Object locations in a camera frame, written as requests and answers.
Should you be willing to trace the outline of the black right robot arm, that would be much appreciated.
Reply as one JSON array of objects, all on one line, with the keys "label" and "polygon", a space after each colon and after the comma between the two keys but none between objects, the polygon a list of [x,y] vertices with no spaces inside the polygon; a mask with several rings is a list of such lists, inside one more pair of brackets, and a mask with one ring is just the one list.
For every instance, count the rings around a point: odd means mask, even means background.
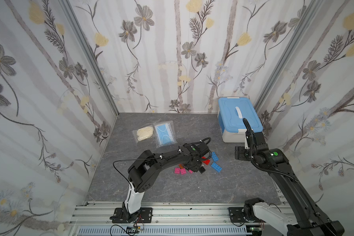
[{"label": "black right robot arm", "polygon": [[345,229],[339,221],[332,221],[311,198],[295,175],[286,155],[280,149],[270,149],[263,133],[255,133],[244,118],[246,142],[236,147],[235,158],[249,161],[256,169],[266,172],[274,180],[290,205],[295,220],[270,207],[264,200],[245,201],[242,216],[245,222],[266,222],[284,236],[341,236]]}]

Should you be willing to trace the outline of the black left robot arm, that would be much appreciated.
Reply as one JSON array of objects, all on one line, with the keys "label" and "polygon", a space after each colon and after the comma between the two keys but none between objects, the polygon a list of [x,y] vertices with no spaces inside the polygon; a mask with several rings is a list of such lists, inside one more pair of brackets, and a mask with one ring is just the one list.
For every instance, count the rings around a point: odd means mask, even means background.
[{"label": "black left robot arm", "polygon": [[211,138],[207,137],[198,142],[185,143],[174,151],[153,153],[146,150],[137,159],[132,160],[133,163],[127,170],[128,176],[116,167],[117,163],[124,160],[114,161],[114,169],[125,178],[129,190],[122,203],[121,212],[115,213],[112,219],[121,216],[126,223],[137,221],[141,216],[144,193],[154,185],[162,171],[181,164],[186,171],[203,173],[203,163],[212,157],[212,151],[208,147],[210,142]]}]

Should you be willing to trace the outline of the red lego brick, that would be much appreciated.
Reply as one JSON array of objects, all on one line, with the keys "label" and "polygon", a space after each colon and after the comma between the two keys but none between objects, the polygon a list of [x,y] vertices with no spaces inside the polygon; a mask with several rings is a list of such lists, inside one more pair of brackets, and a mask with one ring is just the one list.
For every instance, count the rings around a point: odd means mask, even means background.
[{"label": "red lego brick", "polygon": [[203,162],[204,164],[206,164],[206,165],[209,165],[209,164],[210,164],[210,159],[211,159],[210,157],[205,157],[205,156],[203,156],[202,159],[203,159],[202,162]]}]

